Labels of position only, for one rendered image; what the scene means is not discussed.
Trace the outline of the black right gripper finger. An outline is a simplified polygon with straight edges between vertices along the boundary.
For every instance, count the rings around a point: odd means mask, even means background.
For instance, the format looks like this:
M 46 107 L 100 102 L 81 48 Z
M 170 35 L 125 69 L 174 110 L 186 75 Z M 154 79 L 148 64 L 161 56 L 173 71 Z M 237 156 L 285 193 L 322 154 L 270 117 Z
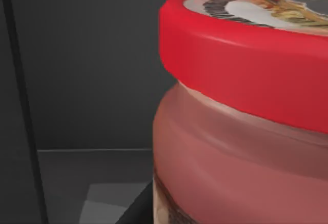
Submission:
M 153 181 L 137 196 L 118 220 L 118 224 L 154 224 Z

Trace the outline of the red lidded brown jar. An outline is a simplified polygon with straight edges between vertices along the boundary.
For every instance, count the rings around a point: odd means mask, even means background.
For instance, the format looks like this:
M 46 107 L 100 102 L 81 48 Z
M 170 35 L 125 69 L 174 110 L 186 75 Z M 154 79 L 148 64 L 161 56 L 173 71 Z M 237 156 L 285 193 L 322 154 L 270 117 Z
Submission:
M 166 0 L 154 224 L 328 224 L 328 0 Z

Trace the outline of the grey cabinet with dark inside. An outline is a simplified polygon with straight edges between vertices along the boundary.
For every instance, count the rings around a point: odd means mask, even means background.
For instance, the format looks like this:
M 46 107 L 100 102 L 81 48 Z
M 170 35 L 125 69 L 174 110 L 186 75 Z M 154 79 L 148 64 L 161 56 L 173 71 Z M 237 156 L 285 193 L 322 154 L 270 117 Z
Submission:
M 145 189 L 163 2 L 9 0 L 25 124 L 0 0 L 0 224 L 118 224 Z

